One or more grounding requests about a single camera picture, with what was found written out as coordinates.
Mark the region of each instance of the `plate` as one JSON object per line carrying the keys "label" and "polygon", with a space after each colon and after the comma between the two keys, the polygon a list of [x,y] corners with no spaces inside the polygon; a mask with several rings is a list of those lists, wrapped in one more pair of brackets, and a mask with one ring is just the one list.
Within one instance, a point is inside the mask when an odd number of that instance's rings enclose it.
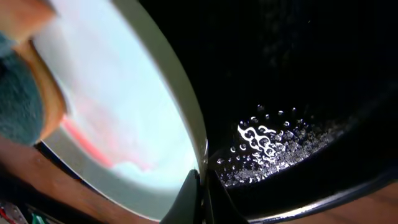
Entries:
{"label": "plate", "polygon": [[195,93],[171,46],[135,1],[51,0],[34,37],[68,114],[44,143],[94,189],[161,220],[189,170],[205,173]]}

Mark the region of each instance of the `black frying pan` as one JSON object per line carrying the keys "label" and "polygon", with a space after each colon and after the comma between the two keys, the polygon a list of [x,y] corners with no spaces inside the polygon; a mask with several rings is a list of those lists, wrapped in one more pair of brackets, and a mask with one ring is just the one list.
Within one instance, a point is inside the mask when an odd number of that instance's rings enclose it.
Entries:
{"label": "black frying pan", "polygon": [[[208,133],[209,168],[247,219],[301,217],[397,177],[396,2],[141,3],[195,89]],[[253,127],[267,135],[260,125],[284,132],[280,141],[268,136],[273,144],[288,142],[284,151],[272,146],[276,162],[267,156],[264,164],[253,162],[256,146],[238,131]],[[301,147],[289,147],[293,143]],[[236,178],[241,169],[248,171]]]}

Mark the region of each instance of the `white plate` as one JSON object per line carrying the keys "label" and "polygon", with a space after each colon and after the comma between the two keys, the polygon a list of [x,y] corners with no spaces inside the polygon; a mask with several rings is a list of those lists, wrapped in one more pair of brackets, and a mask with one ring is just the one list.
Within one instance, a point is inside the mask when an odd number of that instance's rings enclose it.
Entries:
{"label": "white plate", "polygon": [[44,142],[95,189],[160,220],[190,169],[205,173],[206,131],[192,86],[143,7],[51,0],[58,18],[34,37],[67,102]]}

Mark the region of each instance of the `wooden table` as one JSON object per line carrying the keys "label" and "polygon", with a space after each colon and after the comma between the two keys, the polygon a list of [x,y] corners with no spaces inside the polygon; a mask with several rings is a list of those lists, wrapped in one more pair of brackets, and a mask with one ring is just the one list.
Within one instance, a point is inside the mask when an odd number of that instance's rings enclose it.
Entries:
{"label": "wooden table", "polygon": [[[0,146],[0,163],[10,173],[59,202],[105,223],[155,223],[128,212],[81,185],[31,147],[18,146],[1,137]],[[338,208],[287,223],[398,223],[398,184]]]}

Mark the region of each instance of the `dark green fabric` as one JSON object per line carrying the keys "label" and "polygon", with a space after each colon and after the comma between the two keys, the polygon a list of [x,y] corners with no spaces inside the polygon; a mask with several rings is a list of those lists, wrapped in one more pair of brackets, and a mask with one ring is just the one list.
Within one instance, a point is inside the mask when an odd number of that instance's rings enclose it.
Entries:
{"label": "dark green fabric", "polygon": [[44,110],[29,67],[0,33],[0,135],[33,145],[40,137]]}

